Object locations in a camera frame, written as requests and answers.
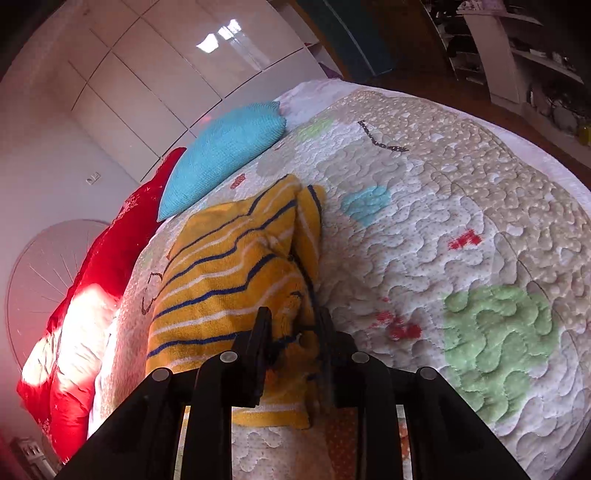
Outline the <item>yellow striped knit sweater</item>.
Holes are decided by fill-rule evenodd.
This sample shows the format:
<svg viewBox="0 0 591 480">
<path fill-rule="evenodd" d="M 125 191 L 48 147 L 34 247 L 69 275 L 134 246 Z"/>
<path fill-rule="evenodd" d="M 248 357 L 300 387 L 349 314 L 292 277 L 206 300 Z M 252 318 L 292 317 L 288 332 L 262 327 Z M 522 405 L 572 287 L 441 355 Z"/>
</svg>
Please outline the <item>yellow striped knit sweater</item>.
<svg viewBox="0 0 591 480">
<path fill-rule="evenodd" d="M 145 370 L 200 367 L 271 314 L 273 354 L 259 407 L 232 410 L 249 427 L 311 425 L 318 371 L 315 287 L 325 189 L 287 174 L 262 192 L 191 215 L 167 255 L 148 328 Z"/>
</svg>

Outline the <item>red pillow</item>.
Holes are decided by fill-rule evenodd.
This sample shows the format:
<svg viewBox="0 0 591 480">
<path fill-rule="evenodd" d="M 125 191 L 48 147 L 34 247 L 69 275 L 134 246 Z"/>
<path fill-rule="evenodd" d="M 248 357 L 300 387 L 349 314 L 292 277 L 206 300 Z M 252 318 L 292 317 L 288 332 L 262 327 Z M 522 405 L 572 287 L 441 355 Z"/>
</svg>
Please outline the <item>red pillow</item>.
<svg viewBox="0 0 591 480">
<path fill-rule="evenodd" d="M 135 262 L 160 225 L 160 200 L 183 152 L 172 150 L 94 240 L 24 364 L 16 391 L 62 463 L 87 439 L 109 327 Z"/>
</svg>

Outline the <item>white round headboard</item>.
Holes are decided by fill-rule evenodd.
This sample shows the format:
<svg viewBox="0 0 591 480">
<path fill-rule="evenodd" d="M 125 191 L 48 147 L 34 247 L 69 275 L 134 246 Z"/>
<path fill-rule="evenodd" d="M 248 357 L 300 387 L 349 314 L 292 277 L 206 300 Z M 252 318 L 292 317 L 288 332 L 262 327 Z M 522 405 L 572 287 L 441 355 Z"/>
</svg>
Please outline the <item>white round headboard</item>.
<svg viewBox="0 0 591 480">
<path fill-rule="evenodd" d="M 49 316 L 66 297 L 90 246 L 106 227 L 90 219 L 54 224 L 37 234 L 17 258 L 8 281 L 5 323 L 18 366 L 44 335 Z"/>
</svg>

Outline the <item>blue knit pillow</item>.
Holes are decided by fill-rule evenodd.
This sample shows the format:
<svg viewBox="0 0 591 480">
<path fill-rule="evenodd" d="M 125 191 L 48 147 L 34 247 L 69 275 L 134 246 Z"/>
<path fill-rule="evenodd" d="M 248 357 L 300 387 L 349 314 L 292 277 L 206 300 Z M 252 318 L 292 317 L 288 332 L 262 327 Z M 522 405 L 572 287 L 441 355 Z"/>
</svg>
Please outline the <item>blue knit pillow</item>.
<svg viewBox="0 0 591 480">
<path fill-rule="evenodd" d="M 214 119 L 180 156 L 164 187 L 157 220 L 175 216 L 283 137 L 280 102 L 246 105 Z"/>
</svg>

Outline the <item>white shelf unit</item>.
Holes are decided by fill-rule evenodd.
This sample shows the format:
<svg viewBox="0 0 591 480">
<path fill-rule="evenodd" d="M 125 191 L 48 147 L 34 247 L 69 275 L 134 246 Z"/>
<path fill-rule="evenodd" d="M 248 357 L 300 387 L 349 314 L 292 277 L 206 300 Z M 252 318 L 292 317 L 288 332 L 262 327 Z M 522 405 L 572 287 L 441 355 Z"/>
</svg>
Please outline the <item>white shelf unit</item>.
<svg viewBox="0 0 591 480">
<path fill-rule="evenodd" d="M 590 91 L 550 29 L 508 1 L 464 1 L 457 14 L 476 45 L 491 101 L 557 147 L 590 160 Z"/>
</svg>

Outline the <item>white glossy wardrobe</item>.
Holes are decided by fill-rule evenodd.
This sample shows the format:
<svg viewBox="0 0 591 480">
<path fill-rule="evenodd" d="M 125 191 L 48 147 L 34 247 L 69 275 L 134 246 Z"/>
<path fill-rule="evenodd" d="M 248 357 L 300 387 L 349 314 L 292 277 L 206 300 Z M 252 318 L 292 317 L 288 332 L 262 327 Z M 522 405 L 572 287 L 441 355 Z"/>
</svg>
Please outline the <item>white glossy wardrobe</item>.
<svg viewBox="0 0 591 480">
<path fill-rule="evenodd" d="M 325 71 L 266 1 L 68 1 L 54 90 L 135 181 L 211 119 Z"/>
</svg>

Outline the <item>wall socket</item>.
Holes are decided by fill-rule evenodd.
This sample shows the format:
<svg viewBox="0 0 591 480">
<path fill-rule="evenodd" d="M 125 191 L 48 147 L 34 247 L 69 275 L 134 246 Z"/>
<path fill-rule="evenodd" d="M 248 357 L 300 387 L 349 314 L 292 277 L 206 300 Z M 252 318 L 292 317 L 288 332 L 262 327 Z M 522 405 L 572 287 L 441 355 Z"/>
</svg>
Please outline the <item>wall socket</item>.
<svg viewBox="0 0 591 480">
<path fill-rule="evenodd" d="M 91 174 L 89 177 L 86 178 L 86 183 L 88 185 L 93 185 L 101 178 L 101 175 L 98 172 Z"/>
</svg>

